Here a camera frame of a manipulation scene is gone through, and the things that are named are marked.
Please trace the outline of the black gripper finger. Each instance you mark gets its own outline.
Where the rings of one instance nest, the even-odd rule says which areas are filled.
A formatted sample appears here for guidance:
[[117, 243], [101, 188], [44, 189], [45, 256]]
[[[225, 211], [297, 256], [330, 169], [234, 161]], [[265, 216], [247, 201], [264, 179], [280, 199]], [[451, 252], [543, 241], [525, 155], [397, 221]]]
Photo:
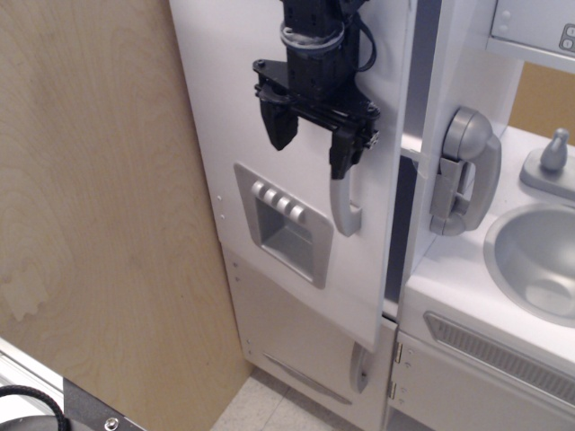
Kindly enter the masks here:
[[329, 151], [331, 179], [343, 180], [348, 170], [357, 164], [364, 150], [364, 141], [353, 129], [339, 128], [332, 133]]
[[297, 134], [298, 116], [290, 104], [260, 100], [261, 117], [272, 146], [283, 150]]

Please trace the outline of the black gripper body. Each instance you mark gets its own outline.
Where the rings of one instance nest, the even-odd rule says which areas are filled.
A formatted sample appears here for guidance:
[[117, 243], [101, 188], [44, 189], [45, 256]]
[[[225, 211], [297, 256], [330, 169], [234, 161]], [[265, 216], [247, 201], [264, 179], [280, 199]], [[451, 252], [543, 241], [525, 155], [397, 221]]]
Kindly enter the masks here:
[[359, 44], [341, 42], [323, 52], [287, 48], [287, 59], [258, 59], [255, 95], [259, 100], [290, 104], [298, 120], [305, 119], [332, 133], [353, 129], [364, 146], [376, 140], [380, 109], [360, 91], [356, 74], [369, 69], [376, 59], [359, 63]]

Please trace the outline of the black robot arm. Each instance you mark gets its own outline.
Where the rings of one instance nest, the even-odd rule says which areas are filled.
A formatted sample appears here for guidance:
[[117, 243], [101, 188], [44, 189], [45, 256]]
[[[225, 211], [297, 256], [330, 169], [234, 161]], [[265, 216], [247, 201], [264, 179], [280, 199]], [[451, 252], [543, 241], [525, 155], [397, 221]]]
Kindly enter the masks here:
[[284, 149], [305, 119], [332, 132], [331, 177], [345, 178], [363, 151], [378, 138], [380, 109], [356, 85], [356, 76], [371, 68], [359, 59], [360, 38], [375, 40], [358, 13], [360, 1], [286, 1], [280, 38], [284, 62], [254, 61], [255, 95], [271, 144]]

